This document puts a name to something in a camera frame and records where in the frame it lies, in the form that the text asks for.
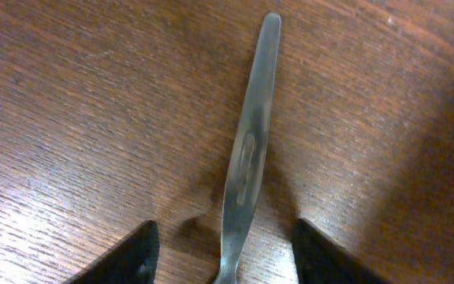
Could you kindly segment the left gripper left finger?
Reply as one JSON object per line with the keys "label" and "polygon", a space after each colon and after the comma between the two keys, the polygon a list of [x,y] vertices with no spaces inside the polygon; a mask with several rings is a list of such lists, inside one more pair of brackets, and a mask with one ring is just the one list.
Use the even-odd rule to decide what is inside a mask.
{"label": "left gripper left finger", "polygon": [[158,225],[147,220],[66,283],[152,284],[158,256]]}

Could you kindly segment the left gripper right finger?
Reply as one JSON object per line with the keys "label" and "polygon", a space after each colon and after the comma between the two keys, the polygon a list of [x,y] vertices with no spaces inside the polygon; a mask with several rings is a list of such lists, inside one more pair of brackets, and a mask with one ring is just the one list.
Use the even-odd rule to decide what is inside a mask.
{"label": "left gripper right finger", "polygon": [[355,260],[306,219],[292,228],[292,252],[299,284],[388,284]]}

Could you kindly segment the small silver teaspoon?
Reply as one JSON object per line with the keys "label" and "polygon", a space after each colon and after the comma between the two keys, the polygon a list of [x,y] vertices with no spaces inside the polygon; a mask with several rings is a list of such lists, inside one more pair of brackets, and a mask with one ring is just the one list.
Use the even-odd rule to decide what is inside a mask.
{"label": "small silver teaspoon", "polygon": [[281,16],[268,13],[259,32],[225,181],[221,259],[214,284],[237,282],[240,254],[262,188],[280,38]]}

